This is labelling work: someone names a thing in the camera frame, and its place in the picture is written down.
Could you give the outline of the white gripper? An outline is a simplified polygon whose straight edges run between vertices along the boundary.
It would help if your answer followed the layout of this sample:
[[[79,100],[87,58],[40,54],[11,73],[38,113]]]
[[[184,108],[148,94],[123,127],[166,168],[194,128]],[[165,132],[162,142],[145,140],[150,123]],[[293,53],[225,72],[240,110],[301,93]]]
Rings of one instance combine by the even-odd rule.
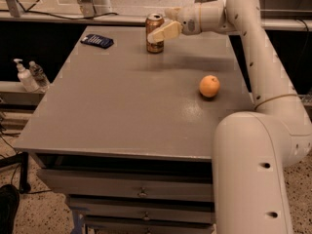
[[[172,21],[165,22],[153,30],[147,35],[147,41],[156,43],[174,39],[181,34],[181,31],[184,35],[195,35],[201,32],[199,7],[196,4],[182,8],[166,8],[165,16]]]

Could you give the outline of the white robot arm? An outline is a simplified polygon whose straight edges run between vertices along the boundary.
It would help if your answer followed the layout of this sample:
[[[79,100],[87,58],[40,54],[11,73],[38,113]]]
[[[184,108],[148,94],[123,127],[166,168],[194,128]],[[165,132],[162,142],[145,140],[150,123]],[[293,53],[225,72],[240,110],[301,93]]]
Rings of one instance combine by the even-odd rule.
[[[224,118],[212,152],[217,234],[293,234],[283,168],[312,147],[309,116],[261,25],[259,0],[216,0],[165,11],[151,43],[205,31],[238,33],[254,110]]]

